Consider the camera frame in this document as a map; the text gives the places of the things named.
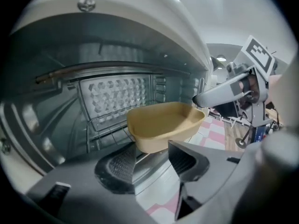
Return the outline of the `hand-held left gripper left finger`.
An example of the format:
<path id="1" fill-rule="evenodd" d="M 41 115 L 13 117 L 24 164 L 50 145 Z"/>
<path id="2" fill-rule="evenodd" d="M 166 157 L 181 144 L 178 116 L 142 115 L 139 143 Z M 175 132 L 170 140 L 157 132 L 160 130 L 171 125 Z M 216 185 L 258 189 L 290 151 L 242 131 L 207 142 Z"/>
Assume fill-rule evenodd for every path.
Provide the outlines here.
<path id="1" fill-rule="evenodd" d="M 133 185 L 135 145 L 119 145 L 65 161 L 27 197 L 62 224 L 151 224 Z"/>

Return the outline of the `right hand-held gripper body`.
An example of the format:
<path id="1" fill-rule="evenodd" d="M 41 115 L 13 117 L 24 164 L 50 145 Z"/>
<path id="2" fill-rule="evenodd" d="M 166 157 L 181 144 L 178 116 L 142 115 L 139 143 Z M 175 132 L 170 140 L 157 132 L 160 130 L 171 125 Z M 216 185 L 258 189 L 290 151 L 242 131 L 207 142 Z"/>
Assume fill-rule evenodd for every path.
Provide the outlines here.
<path id="1" fill-rule="evenodd" d="M 265 114 L 265 101 L 269 94 L 269 79 L 275 58 L 256 38 L 249 36 L 233 62 L 227 65 L 228 78 L 248 72 L 257 77 L 259 99 L 256 103 L 235 101 L 238 116 L 246 118 L 253 127 L 264 126 L 271 119 Z"/>

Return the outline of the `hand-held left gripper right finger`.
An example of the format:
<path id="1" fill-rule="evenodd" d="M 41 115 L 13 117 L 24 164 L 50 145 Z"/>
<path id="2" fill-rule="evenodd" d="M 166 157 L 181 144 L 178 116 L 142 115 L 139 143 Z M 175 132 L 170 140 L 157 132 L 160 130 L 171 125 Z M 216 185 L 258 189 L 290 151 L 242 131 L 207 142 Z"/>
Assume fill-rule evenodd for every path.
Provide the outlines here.
<path id="1" fill-rule="evenodd" d="M 211 199 L 227 182 L 241 157 L 242 152 L 168 141 L 168 159 L 180 182 L 175 221 Z"/>

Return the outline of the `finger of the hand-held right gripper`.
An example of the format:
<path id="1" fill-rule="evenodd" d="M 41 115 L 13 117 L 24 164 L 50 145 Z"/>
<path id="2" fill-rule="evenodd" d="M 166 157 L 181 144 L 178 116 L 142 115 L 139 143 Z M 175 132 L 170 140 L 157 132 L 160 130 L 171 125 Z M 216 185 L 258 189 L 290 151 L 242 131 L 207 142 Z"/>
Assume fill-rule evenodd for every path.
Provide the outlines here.
<path id="1" fill-rule="evenodd" d="M 215 107 L 235 101 L 252 103 L 254 98 L 250 81 L 253 78 L 254 76 L 248 72 L 229 77 L 220 85 L 194 96 L 192 101 L 199 107 Z"/>

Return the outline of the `yellow tray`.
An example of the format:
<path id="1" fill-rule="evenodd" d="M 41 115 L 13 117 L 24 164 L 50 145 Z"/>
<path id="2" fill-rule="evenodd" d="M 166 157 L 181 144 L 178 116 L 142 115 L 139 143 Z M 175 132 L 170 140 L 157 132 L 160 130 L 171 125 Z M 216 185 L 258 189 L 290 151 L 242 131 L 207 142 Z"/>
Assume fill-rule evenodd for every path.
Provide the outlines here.
<path id="1" fill-rule="evenodd" d="M 137 107 L 127 113 L 127 126 L 137 148 L 153 154 L 168 148 L 169 140 L 185 141 L 195 135 L 205 113 L 181 102 Z"/>

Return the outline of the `white microwave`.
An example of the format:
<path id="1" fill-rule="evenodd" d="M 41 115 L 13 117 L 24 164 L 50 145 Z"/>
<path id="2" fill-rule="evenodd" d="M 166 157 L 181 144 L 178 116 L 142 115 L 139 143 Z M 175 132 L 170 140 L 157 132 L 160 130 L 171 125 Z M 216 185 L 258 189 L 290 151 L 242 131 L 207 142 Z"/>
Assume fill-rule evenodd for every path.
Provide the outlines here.
<path id="1" fill-rule="evenodd" d="M 72 158 L 135 145 L 135 196 L 170 166 L 141 152 L 127 126 L 137 107 L 181 102 L 213 66 L 180 0 L 31 0 L 5 39 L 0 126 L 46 176 Z"/>

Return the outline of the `person's right hand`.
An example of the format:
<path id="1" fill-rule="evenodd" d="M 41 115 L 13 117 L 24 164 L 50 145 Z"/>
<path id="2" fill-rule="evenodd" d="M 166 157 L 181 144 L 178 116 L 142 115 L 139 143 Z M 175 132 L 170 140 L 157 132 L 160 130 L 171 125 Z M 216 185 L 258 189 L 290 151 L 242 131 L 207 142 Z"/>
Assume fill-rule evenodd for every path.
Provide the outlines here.
<path id="1" fill-rule="evenodd" d="M 243 78 L 239 82 L 239 86 L 244 93 L 250 91 L 249 95 L 247 95 L 247 100 L 250 100 L 252 103 L 256 103 L 258 101 L 259 86 L 255 75 L 249 75 Z"/>

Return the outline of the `pink white checkered tablecloth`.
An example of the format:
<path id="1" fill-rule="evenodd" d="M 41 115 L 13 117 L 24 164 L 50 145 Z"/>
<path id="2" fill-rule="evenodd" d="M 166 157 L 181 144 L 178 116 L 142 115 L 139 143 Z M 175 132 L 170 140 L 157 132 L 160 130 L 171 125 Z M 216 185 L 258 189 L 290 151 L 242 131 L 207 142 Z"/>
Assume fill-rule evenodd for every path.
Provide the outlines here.
<path id="1" fill-rule="evenodd" d="M 225 128 L 222 121 L 206 118 L 197 133 L 185 142 L 214 148 L 225 149 Z M 139 204 L 160 224 L 174 222 L 178 203 L 179 180 L 173 167 L 168 167 L 151 185 L 136 196 Z"/>

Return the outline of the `black wheeled stand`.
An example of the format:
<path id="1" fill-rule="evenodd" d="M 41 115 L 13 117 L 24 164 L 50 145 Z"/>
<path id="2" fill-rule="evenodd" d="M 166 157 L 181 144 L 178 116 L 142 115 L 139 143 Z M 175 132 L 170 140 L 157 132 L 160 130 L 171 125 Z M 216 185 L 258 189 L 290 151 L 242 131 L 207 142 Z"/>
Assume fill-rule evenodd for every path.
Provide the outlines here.
<path id="1" fill-rule="evenodd" d="M 242 138 L 236 138 L 235 139 L 235 144 L 241 148 L 241 149 L 245 149 L 247 146 L 247 142 L 246 140 L 248 139 L 249 133 L 251 131 L 251 127 L 248 128 L 248 131 L 245 133 L 245 135 Z"/>

